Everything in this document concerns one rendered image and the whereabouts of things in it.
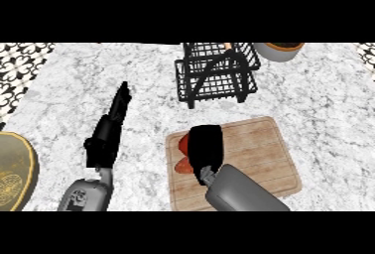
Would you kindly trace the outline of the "orange sweet potato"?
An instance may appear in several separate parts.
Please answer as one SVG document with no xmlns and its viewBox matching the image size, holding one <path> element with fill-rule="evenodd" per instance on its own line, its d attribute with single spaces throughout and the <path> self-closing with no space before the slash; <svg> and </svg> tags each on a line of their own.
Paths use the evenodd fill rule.
<svg viewBox="0 0 375 254">
<path fill-rule="evenodd" d="M 192 174 L 193 173 L 193 168 L 189 163 L 189 158 L 186 157 L 187 155 L 187 141 L 189 141 L 189 135 L 184 135 L 183 138 L 178 141 L 178 150 L 184 157 L 180 159 L 178 163 L 174 166 L 174 171 L 178 174 Z"/>
</svg>

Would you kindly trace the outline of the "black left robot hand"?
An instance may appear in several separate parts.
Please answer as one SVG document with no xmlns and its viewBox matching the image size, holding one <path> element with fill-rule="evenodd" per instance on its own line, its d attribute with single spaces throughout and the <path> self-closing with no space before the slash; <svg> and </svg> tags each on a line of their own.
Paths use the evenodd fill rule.
<svg viewBox="0 0 375 254">
<path fill-rule="evenodd" d="M 88 168 L 112 168 L 130 99 L 127 82 L 124 82 L 116 90 L 109 111 L 100 117 L 93 135 L 84 141 Z"/>
</svg>

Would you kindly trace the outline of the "wooden cutting board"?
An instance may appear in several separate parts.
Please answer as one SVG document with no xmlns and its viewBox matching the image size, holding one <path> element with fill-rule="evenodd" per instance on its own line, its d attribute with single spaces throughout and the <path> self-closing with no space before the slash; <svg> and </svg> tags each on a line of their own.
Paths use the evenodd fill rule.
<svg viewBox="0 0 375 254">
<path fill-rule="evenodd" d="M 301 190 L 301 181 L 283 143 L 274 119 L 268 116 L 221 125 L 224 163 L 233 165 L 276 196 L 285 197 Z M 178 141 L 186 131 L 165 138 L 169 203 L 174 211 L 208 211 L 205 187 L 192 174 L 178 174 L 174 166 L 184 155 Z"/>
</svg>

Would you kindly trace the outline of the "grey bowl with brown rim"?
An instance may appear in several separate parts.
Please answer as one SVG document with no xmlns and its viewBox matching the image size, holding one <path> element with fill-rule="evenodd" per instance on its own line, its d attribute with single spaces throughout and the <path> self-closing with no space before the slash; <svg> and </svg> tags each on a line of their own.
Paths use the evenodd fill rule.
<svg viewBox="0 0 375 254">
<path fill-rule="evenodd" d="M 254 43 L 258 54 L 271 62 L 283 63 L 292 60 L 304 43 L 296 43 L 293 47 L 280 47 L 273 43 Z"/>
</svg>

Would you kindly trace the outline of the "round olive yellow-rimmed plate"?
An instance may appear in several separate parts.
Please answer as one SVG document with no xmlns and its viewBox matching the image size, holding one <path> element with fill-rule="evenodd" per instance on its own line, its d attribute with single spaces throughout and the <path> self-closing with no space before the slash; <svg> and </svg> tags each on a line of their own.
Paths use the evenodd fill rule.
<svg viewBox="0 0 375 254">
<path fill-rule="evenodd" d="M 38 180 L 38 156 L 29 141 L 0 131 L 0 211 L 19 211 Z"/>
</svg>

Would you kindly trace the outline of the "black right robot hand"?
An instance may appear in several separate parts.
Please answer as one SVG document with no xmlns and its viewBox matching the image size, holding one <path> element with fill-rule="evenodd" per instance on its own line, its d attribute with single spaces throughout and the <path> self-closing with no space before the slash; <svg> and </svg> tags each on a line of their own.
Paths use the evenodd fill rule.
<svg viewBox="0 0 375 254">
<path fill-rule="evenodd" d="M 224 142 L 220 125 L 199 125 L 190 128 L 187 138 L 187 158 L 199 185 L 205 183 L 200 170 L 209 166 L 214 173 L 223 165 Z"/>
</svg>

